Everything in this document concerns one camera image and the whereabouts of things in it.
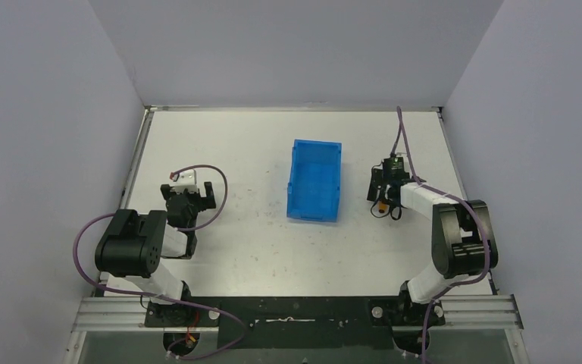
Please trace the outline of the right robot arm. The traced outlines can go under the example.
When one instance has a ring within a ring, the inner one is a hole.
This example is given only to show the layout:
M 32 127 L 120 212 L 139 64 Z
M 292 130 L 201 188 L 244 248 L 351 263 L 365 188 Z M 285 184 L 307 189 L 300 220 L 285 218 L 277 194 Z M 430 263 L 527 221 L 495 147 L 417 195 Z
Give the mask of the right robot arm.
M 398 318 L 415 325 L 427 306 L 459 282 L 473 281 L 499 261 L 487 204 L 462 200 L 416 182 L 404 168 L 371 169 L 367 200 L 382 217 L 394 220 L 408 209 L 431 223 L 430 263 L 406 281 L 406 298 L 396 304 Z

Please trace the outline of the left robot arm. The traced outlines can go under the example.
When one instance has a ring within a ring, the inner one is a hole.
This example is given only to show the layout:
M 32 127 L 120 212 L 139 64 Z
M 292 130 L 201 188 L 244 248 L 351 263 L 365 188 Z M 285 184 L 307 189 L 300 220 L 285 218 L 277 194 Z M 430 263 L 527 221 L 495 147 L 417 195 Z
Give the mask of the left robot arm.
M 216 209 L 212 182 L 163 184 L 164 210 L 145 215 L 134 209 L 117 210 L 95 249 L 95 266 L 150 293 L 152 303 L 166 305 L 164 316 L 177 327 L 195 315 L 188 284 L 174 276 L 163 259 L 191 259 L 198 239 L 193 230 L 199 213 Z

